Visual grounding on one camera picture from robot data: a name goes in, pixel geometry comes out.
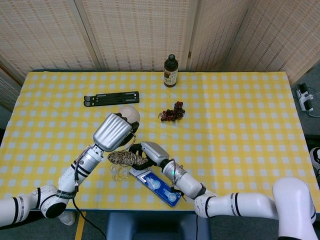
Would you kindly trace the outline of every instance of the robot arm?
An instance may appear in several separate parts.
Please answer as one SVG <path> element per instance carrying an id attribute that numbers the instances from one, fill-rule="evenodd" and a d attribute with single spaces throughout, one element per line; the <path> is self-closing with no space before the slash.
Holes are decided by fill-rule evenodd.
<path id="1" fill-rule="evenodd" d="M 203 218 L 217 215 L 259 217 L 279 220 L 279 237 L 282 239 L 317 240 L 312 223 L 316 210 L 308 189 L 294 177 L 279 179 L 272 188 L 274 201 L 262 193 L 230 193 L 218 197 L 187 173 L 169 154 L 154 142 L 141 142 L 149 166 L 162 168 L 186 196 L 194 200 L 194 210 Z"/>
<path id="2" fill-rule="evenodd" d="M 56 218 L 62 214 L 69 200 L 76 196 L 79 185 L 104 158 L 103 153 L 112 152 L 125 145 L 133 137 L 138 126 L 138 122 L 128 123 L 120 113 L 111 113 L 94 133 L 94 144 L 87 147 L 59 178 L 55 196 L 41 207 L 43 215 L 46 218 Z"/>
<path id="3" fill-rule="evenodd" d="M 139 127 L 127 122 L 120 113 L 111 113 L 93 135 L 94 144 L 87 147 L 59 178 L 58 190 L 53 185 L 38 187 L 29 195 L 0 200 L 0 227 L 25 220 L 31 209 L 40 209 L 46 218 L 63 213 L 78 186 L 103 159 L 104 152 L 112 152 L 125 145 Z"/>

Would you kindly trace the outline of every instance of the electrical outlet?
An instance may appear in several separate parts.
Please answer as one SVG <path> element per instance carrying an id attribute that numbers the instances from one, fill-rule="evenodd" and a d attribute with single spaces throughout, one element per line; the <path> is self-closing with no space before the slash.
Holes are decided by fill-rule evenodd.
<path id="1" fill-rule="evenodd" d="M 311 100 L 314 99 L 314 96 L 312 94 L 309 94 L 305 83 L 298 86 L 298 88 L 296 89 L 296 95 L 303 112 L 311 112 L 314 110 L 311 104 Z"/>

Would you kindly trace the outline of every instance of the grapes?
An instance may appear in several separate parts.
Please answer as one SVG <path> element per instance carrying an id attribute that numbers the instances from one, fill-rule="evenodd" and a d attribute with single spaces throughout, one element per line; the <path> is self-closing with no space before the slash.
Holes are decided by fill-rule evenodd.
<path id="1" fill-rule="evenodd" d="M 184 117 L 184 113 L 186 112 L 182 106 L 183 106 L 182 101 L 177 101 L 174 104 L 173 110 L 167 109 L 162 111 L 158 118 L 161 116 L 161 122 L 163 121 L 172 121 L 175 122 L 176 120 L 181 120 Z"/>

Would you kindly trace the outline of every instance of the bottle cap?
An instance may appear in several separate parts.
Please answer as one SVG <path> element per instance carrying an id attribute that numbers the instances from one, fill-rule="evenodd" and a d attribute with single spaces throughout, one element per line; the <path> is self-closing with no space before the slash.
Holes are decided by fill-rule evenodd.
<path id="1" fill-rule="evenodd" d="M 176 59 L 176 56 L 174 54 L 169 55 L 169 61 L 173 62 Z"/>

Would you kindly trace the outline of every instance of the blue and white package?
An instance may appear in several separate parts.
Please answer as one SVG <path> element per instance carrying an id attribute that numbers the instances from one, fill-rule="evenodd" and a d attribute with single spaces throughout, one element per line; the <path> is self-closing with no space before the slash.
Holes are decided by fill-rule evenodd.
<path id="1" fill-rule="evenodd" d="M 175 207 L 181 198 L 178 192 L 172 192 L 170 186 L 162 181 L 152 171 L 136 170 L 132 168 L 130 174 L 136 177 L 142 182 L 147 188 L 149 188 L 154 194 L 166 202 L 170 207 Z"/>

